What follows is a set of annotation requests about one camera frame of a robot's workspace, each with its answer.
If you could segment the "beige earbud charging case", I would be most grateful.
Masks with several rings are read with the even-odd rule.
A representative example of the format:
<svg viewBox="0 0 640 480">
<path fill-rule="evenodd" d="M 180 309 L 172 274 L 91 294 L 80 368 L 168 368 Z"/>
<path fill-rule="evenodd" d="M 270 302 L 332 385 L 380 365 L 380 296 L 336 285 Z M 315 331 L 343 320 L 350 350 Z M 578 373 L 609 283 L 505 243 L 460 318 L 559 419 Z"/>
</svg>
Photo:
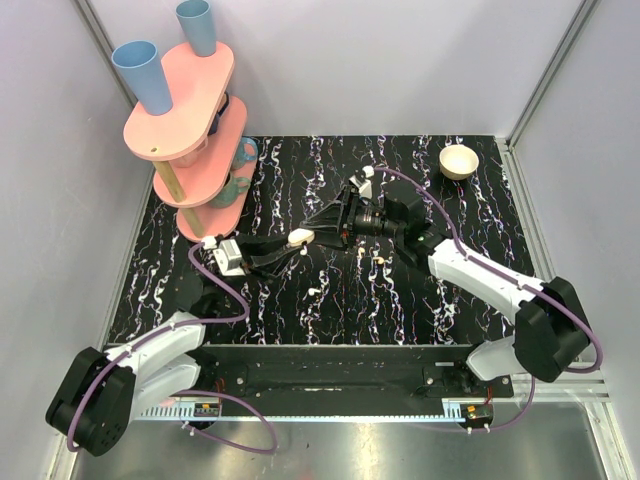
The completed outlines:
<svg viewBox="0 0 640 480">
<path fill-rule="evenodd" d="M 287 241 L 290 246 L 298 247 L 310 244 L 314 239 L 314 231 L 305 228 L 297 228 L 289 233 Z"/>
</svg>

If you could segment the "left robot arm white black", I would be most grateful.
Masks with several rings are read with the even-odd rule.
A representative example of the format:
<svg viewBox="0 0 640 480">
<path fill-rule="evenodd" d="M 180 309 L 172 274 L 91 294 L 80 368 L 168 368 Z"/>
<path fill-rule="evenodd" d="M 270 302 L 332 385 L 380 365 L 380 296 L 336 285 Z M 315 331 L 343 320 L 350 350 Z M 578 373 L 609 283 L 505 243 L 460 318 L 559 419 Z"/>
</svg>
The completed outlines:
<svg viewBox="0 0 640 480">
<path fill-rule="evenodd" d="M 241 307 L 230 317 L 198 318 L 176 312 L 146 334 L 106 351 L 87 347 L 73 359 L 46 414 L 46 423 L 63 434 L 66 448 L 99 457 L 111 450 L 130 423 L 171 396 L 226 400 L 243 407 L 269 432 L 272 424 L 245 400 L 211 391 L 214 369 L 197 359 L 209 326 L 236 324 L 249 317 L 247 300 L 225 282 L 250 270 L 270 273 L 302 253 L 309 239 L 212 236 L 188 251 L 192 266 Z"/>
</svg>

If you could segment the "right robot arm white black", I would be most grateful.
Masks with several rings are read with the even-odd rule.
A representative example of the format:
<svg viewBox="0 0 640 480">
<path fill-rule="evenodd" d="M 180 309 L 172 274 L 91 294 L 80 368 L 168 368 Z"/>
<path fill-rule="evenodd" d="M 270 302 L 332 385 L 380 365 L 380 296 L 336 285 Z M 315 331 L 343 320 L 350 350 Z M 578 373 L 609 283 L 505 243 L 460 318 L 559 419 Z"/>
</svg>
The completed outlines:
<svg viewBox="0 0 640 480">
<path fill-rule="evenodd" d="M 292 246 L 310 243 L 347 250 L 361 236 L 385 237 L 408 266 L 449 282 L 501 313 L 511 336 L 476 346 L 454 371 L 454 384 L 476 396 L 490 380 L 528 373 L 552 383 L 569 371 L 589 345 L 588 322 L 574 287 L 519 274 L 480 255 L 428 221 L 423 198 L 398 181 L 387 184 L 380 204 L 368 185 L 347 184 L 321 211 L 288 236 Z"/>
</svg>

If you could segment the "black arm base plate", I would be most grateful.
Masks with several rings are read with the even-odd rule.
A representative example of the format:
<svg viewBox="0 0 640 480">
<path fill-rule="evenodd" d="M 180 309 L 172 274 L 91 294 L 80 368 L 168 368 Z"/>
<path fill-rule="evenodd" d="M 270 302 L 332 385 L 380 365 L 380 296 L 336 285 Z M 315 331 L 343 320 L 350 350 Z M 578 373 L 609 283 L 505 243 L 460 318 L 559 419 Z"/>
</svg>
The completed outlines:
<svg viewBox="0 0 640 480">
<path fill-rule="evenodd" d="M 468 346 L 209 345 L 191 352 L 196 389 L 240 398 L 272 420 L 441 417 L 446 399 L 511 399 L 507 376 L 489 382 L 464 362 Z"/>
</svg>

